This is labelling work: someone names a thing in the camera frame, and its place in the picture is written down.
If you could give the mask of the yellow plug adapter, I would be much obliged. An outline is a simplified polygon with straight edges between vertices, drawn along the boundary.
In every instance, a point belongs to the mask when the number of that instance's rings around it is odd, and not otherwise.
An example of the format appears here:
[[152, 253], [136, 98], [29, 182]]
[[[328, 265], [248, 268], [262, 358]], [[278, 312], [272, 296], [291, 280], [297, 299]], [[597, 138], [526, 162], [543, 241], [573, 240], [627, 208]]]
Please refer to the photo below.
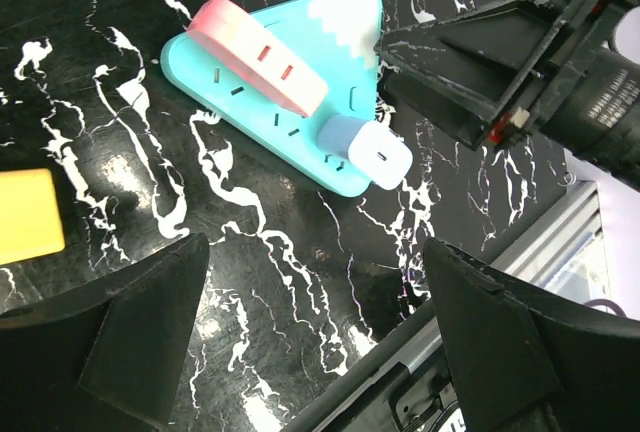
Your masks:
[[1, 172], [1, 264], [62, 251], [65, 239], [48, 169]]

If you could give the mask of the teal triangular power strip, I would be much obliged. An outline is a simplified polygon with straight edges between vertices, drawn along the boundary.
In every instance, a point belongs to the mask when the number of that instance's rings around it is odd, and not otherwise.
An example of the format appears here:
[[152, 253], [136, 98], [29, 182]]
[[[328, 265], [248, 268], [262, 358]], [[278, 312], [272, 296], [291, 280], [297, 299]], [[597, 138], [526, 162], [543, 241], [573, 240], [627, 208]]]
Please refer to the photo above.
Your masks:
[[254, 19], [326, 83], [328, 93], [305, 117], [234, 73], [188, 33], [165, 43], [161, 69], [172, 85], [322, 187], [356, 197], [370, 180], [347, 159], [322, 150], [317, 136], [335, 114], [375, 117], [382, 0], [291, 0], [253, 12]]

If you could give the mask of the light blue plug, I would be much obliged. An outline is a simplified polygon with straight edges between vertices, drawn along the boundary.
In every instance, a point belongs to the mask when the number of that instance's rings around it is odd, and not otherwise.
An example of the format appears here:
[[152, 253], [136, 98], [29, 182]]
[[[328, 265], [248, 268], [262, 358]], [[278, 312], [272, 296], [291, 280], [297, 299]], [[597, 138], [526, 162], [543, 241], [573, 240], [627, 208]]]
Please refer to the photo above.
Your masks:
[[321, 128], [317, 144], [358, 169], [384, 190], [392, 190], [405, 178], [413, 163], [409, 147], [387, 126], [336, 114]]

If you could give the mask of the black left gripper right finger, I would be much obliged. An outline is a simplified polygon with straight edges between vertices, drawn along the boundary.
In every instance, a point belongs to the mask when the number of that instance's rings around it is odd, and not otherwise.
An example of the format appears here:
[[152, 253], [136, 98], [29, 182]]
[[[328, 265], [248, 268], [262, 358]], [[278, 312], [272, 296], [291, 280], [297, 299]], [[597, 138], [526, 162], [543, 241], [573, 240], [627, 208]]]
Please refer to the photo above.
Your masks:
[[438, 239], [424, 266], [470, 431], [636, 431], [639, 323], [494, 269]]

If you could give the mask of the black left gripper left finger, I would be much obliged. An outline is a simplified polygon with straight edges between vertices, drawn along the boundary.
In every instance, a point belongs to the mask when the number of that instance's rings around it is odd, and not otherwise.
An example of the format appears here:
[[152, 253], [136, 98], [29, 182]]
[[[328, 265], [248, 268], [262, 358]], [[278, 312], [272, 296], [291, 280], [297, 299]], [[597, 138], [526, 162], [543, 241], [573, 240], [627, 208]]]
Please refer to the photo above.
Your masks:
[[163, 431], [209, 264], [191, 234], [1, 316], [4, 431]]

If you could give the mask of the pink plug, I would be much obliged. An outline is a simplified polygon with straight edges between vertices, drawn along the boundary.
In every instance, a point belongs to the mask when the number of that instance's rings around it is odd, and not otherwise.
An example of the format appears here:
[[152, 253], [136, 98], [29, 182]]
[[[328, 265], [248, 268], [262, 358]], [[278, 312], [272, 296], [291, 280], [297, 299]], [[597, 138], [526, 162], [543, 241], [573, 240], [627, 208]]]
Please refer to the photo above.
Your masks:
[[187, 35], [280, 107], [312, 116], [327, 83], [257, 19], [230, 0], [209, 0]]

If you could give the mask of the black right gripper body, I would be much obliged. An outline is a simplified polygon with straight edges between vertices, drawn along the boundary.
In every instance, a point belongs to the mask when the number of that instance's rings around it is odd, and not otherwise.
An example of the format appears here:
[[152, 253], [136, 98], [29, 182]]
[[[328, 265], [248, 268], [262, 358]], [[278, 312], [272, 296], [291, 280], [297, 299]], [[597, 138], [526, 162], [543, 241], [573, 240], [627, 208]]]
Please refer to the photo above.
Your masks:
[[639, 67], [612, 45], [639, 0], [497, 0], [378, 41], [385, 89], [470, 149], [542, 134], [613, 175], [639, 171]]

